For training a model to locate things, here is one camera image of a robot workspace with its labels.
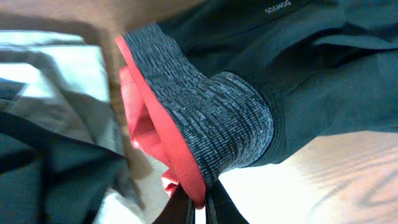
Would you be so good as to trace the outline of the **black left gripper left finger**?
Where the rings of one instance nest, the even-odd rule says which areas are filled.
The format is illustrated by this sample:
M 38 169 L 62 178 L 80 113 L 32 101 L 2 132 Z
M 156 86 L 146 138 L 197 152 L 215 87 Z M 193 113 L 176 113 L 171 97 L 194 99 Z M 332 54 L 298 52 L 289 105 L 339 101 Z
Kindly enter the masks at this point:
M 194 204 L 180 184 L 153 224 L 195 224 Z

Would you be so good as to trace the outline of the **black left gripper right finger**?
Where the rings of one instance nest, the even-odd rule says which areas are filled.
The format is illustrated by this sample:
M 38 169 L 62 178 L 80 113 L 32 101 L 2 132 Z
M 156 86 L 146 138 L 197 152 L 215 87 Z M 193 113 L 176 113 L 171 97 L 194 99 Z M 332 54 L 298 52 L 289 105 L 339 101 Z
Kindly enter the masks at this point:
M 249 224 L 218 180 L 206 193 L 206 224 Z

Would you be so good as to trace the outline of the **black leggings with red waistband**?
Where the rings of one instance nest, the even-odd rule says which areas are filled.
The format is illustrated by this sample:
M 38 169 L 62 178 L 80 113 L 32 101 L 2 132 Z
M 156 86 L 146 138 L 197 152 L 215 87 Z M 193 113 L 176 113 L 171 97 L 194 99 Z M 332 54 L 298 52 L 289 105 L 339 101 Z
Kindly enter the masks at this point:
M 198 208 L 227 170 L 397 131 L 397 0 L 204 1 L 116 43 L 132 145 Z

